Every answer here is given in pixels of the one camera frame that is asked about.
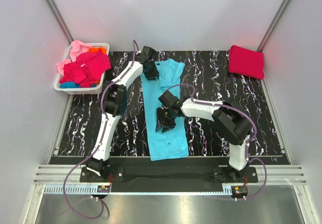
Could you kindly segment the cyan t shirt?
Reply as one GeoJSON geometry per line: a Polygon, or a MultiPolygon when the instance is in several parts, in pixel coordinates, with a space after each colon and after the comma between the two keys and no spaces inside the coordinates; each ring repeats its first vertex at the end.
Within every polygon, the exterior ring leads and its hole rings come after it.
{"type": "Polygon", "coordinates": [[[181,75],[185,65],[173,59],[157,61],[159,79],[149,81],[142,75],[144,114],[150,159],[160,161],[184,158],[189,155],[184,119],[168,117],[169,110],[162,108],[158,99],[163,93],[180,97],[181,75]]]}

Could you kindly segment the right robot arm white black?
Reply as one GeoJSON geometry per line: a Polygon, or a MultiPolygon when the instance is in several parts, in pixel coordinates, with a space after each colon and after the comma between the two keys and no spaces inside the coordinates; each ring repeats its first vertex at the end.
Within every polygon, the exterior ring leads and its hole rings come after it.
{"type": "Polygon", "coordinates": [[[179,99],[170,91],[165,91],[158,100],[162,106],[156,109],[156,132],[173,130],[176,119],[180,117],[213,121],[215,130],[229,145],[228,166],[213,171],[214,182],[244,181],[249,167],[249,142],[255,138],[257,130],[254,122],[234,99],[216,102],[194,98],[179,99]]]}

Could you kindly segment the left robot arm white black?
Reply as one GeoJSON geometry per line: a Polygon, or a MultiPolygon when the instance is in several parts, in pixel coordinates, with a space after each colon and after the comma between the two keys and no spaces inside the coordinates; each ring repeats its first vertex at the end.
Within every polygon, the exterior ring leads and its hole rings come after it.
{"type": "Polygon", "coordinates": [[[102,182],[109,178],[109,158],[116,126],[127,109],[127,90],[142,74],[155,81],[159,72],[154,62],[155,50],[144,46],[133,53],[132,60],[113,80],[109,81],[101,98],[101,126],[96,144],[86,160],[82,176],[102,182]]]}

